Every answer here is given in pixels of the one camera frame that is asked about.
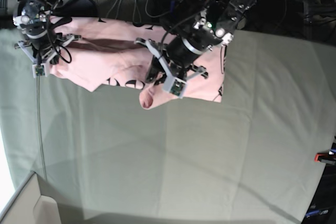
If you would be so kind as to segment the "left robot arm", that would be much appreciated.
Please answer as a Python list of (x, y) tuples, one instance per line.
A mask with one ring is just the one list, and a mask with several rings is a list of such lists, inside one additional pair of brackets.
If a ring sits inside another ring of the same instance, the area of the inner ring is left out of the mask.
[(146, 83), (172, 83), (182, 87), (187, 71), (208, 77), (194, 62), (214, 46), (231, 42), (244, 12), (256, 0), (181, 0), (160, 18), (165, 30), (160, 42), (136, 39), (153, 54)]

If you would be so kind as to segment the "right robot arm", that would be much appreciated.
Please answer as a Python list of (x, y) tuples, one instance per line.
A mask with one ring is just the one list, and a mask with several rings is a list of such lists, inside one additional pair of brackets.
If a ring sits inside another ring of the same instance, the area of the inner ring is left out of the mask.
[(20, 48), (37, 65), (45, 62), (57, 64), (61, 59), (66, 63), (72, 62), (72, 57), (66, 49), (67, 35), (55, 33), (55, 28), (72, 21), (64, 17), (58, 23), (52, 23), (53, 14), (63, 12), (79, 0), (70, 0), (63, 4), (62, 0), (22, 0), (18, 3), (13, 14), (13, 24), (22, 32), (25, 40), (14, 45)]

